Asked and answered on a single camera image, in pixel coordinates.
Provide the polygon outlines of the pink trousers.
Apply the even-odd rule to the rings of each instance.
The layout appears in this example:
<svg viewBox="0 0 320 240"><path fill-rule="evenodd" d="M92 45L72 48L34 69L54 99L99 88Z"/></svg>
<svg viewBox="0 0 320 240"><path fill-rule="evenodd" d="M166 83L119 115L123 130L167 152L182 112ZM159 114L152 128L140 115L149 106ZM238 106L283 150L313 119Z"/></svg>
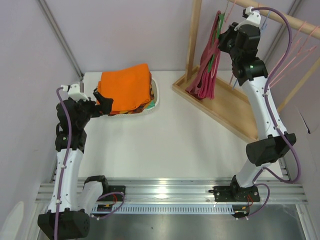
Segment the pink trousers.
<svg viewBox="0 0 320 240"><path fill-rule="evenodd" d="M215 90L215 83L216 83L216 77L211 78L210 74L207 72L207 65L209 62L209 58L212 56L213 51L207 51L206 53L204 52L203 59L200 61L200 69L199 74L200 74L200 82L198 83L198 92L197 96L199 99L213 99L214 98L214 90Z"/></svg>

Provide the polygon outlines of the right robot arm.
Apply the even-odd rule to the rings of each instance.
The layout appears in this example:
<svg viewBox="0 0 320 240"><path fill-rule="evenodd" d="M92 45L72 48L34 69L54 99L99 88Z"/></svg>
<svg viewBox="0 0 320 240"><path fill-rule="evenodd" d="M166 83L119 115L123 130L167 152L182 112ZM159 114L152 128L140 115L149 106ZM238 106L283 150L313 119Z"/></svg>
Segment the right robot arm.
<svg viewBox="0 0 320 240"><path fill-rule="evenodd" d="M216 202L260 201L255 181L265 168L289 151L288 144L294 145L297 141L295 134L288 133L283 125L266 85L268 71L257 57L260 36L259 27L234 22L219 37L218 48L229 54L232 72L248 97L258 140L246 145L247 161L233 176L230 185L215 186L210 190Z"/></svg>

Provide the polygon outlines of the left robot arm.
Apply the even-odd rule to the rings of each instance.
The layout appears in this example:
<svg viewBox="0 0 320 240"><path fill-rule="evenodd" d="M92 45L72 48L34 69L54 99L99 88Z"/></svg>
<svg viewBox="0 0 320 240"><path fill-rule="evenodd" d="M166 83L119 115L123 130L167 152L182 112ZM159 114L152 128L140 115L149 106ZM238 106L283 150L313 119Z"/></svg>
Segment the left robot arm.
<svg viewBox="0 0 320 240"><path fill-rule="evenodd" d="M100 196L109 193L105 176L91 176L77 193L78 176L85 152L85 126L91 118L108 115L114 100L94 90L95 100L82 91L60 99L56 105L59 123L56 126L56 179L46 213L40 214L37 224L50 240L85 238L90 230L90 215Z"/></svg>

